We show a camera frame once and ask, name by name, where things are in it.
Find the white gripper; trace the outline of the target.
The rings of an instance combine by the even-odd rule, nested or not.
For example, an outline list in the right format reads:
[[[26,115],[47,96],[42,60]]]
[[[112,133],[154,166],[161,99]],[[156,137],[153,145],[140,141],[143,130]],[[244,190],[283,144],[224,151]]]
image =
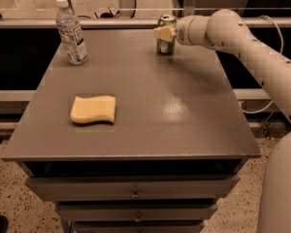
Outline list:
[[[208,21],[209,17],[187,16],[177,21],[176,29],[165,25],[154,28],[153,32],[157,39],[165,42],[172,42],[176,38],[182,45],[210,47],[211,42],[207,36]]]

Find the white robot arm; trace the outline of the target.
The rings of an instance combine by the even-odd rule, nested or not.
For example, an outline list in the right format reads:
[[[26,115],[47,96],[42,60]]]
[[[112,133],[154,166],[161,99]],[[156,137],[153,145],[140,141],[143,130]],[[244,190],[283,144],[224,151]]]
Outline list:
[[[291,60],[259,41],[235,12],[188,16],[158,26],[154,36],[233,54],[291,123]],[[291,132],[272,150],[265,170],[257,233],[291,233]]]

